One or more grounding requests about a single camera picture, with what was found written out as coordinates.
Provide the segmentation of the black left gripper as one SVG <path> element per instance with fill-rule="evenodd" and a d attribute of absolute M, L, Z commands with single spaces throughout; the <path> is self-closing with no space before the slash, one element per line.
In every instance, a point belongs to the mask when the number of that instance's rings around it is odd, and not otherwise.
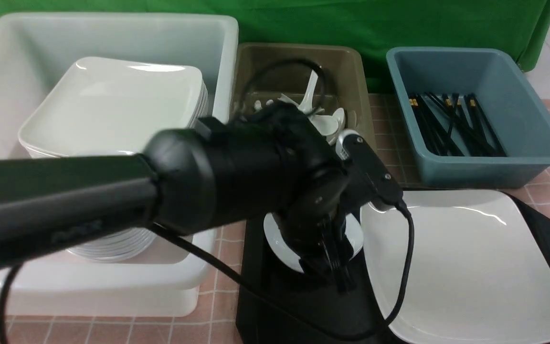
<path fill-rule="evenodd" d="M 342 201 L 347 177 L 302 182 L 280 209 L 280 233 L 306 274 L 333 274 L 339 294 L 355 288 L 349 262 L 360 253 L 364 235 Z"/>

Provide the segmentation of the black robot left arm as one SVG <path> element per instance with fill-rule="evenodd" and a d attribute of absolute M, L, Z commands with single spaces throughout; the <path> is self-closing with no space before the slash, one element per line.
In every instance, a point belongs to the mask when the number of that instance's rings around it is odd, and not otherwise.
<path fill-rule="evenodd" d="M 0 160 L 0 269 L 134 227 L 182 237 L 275 213 L 301 255 L 328 215 L 368 203 L 361 177 L 293 105 L 157 133 L 131 155 Z"/>

